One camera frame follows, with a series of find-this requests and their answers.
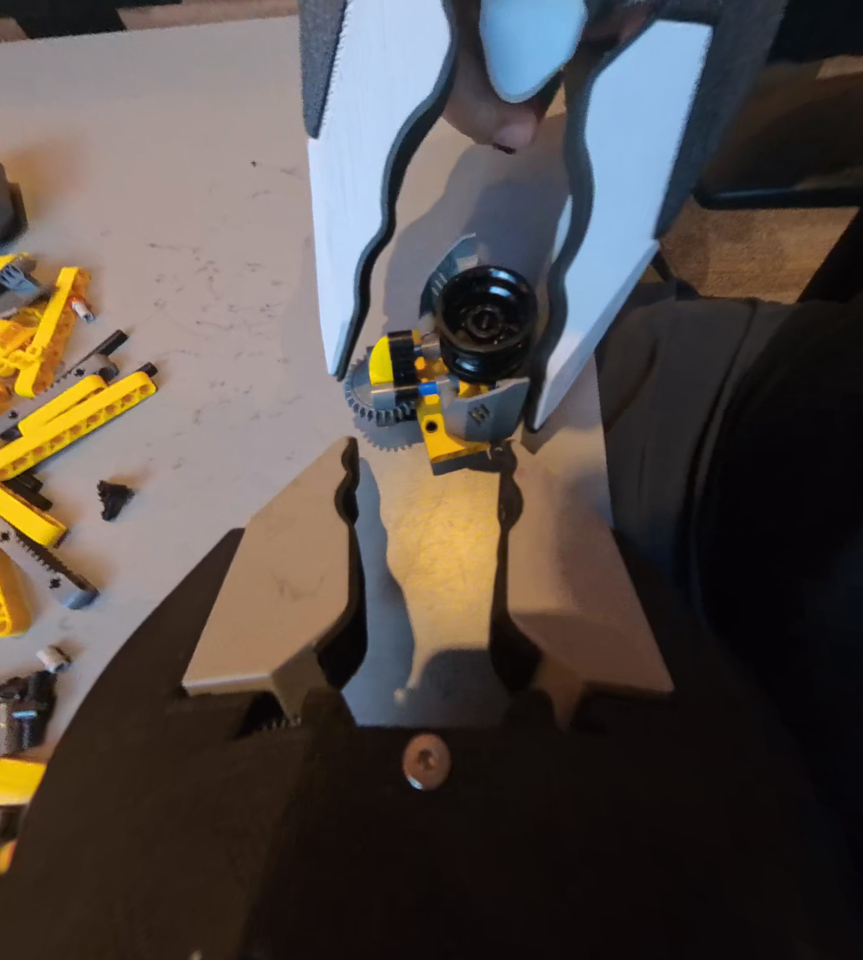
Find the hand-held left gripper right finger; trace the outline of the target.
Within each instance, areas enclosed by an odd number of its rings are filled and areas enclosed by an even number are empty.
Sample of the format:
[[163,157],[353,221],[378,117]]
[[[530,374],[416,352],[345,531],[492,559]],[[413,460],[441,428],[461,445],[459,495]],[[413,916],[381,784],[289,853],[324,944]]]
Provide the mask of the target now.
[[675,684],[595,500],[516,440],[500,463],[489,654],[513,693],[537,692],[560,728],[590,697],[663,699]]

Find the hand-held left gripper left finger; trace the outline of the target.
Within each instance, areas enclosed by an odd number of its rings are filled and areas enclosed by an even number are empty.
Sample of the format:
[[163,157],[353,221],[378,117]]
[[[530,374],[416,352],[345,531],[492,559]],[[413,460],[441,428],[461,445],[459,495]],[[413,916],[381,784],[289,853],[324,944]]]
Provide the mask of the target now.
[[312,691],[355,676],[367,651],[360,478],[358,443],[340,438],[247,522],[185,669],[188,696],[269,694],[294,719]]

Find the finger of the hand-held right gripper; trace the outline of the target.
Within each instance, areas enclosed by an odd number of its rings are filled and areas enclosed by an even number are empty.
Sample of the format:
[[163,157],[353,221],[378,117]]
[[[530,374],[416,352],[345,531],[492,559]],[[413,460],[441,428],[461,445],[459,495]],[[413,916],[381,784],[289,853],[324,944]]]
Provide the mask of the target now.
[[658,249],[658,219],[697,96],[713,27],[653,19],[566,67],[569,199],[546,290],[525,416],[540,429],[565,399]]
[[320,332],[345,377],[396,227],[405,173],[448,98],[458,49],[451,2],[352,2],[318,138],[307,136]]

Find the yellow grey brick gear assembly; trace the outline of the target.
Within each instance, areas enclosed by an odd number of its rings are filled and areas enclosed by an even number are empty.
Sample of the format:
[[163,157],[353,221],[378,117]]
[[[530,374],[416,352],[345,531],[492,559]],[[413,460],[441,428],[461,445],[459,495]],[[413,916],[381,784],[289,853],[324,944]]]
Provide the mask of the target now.
[[460,236],[425,281],[418,327],[387,332],[343,381],[355,426],[369,442],[399,450],[421,437],[434,474],[488,459],[520,425],[531,390],[534,342],[525,370],[491,385],[466,383],[441,360],[435,311],[444,285],[476,266],[512,270],[488,262],[487,252],[477,234]]

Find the black toy wheel hub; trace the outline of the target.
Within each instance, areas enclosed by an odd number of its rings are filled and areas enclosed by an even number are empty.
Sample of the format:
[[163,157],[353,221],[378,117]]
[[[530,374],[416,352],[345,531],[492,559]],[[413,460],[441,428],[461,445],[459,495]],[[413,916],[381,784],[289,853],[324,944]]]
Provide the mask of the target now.
[[442,288],[434,331],[448,371],[491,385],[526,369],[537,329],[532,284],[518,271],[483,265],[462,270]]

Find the light grey desk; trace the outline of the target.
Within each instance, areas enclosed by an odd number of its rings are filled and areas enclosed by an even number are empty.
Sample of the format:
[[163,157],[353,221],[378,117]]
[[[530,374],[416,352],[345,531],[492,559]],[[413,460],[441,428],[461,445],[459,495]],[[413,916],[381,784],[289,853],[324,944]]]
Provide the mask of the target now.
[[[0,160],[41,276],[91,274],[98,318],[71,359],[113,330],[124,374],[155,364],[155,396],[37,471],[68,536],[56,552],[95,584],[83,610],[20,582],[30,629],[0,639],[0,680],[59,646],[41,756],[113,656],[231,529],[336,440],[358,436],[368,597],[355,719],[494,726],[508,695],[484,652],[498,478],[434,476],[420,439],[375,449],[329,377],[318,320],[297,18],[0,44]],[[539,139],[507,155],[439,123],[409,165],[394,242],[378,259],[357,355],[414,322],[426,278],[468,231],[529,276],[564,202],[559,95]],[[100,480],[136,491],[101,519]]]

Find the person's right hand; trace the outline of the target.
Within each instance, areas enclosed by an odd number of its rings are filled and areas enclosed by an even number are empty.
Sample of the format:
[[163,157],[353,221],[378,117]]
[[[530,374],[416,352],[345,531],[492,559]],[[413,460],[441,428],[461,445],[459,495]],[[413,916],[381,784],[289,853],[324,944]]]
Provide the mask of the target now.
[[442,115],[475,144],[514,154],[534,142],[560,85],[560,75],[554,75],[530,99],[504,101],[488,78],[481,41],[465,32],[457,42],[453,81]]

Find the short yellow brick beam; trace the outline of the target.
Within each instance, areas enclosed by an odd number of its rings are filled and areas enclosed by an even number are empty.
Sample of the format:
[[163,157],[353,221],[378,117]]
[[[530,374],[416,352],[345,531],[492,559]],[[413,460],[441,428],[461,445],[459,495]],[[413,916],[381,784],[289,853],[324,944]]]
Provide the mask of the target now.
[[78,404],[99,394],[108,385],[108,381],[100,373],[90,374],[78,379],[73,385],[61,390],[54,398],[23,417],[17,424],[18,436],[21,438],[30,437],[33,432],[49,425],[58,417],[70,412]]

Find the pile of small mixed bricks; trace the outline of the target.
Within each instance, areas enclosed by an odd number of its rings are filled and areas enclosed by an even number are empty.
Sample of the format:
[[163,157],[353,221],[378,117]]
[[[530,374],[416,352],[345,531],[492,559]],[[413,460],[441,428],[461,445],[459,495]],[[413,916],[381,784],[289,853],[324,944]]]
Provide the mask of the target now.
[[36,654],[39,669],[0,681],[0,760],[36,750],[54,714],[58,676],[73,660],[58,645]]

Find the black metal furniture frame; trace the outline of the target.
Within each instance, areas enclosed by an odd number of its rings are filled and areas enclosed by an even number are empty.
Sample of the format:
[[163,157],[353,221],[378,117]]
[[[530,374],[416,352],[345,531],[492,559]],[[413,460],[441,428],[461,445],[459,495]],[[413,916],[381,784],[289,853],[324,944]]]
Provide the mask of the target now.
[[719,185],[702,181],[694,198],[707,210],[819,210],[856,208],[830,252],[812,275],[798,303],[845,304],[863,294],[863,181],[812,177],[772,185]]

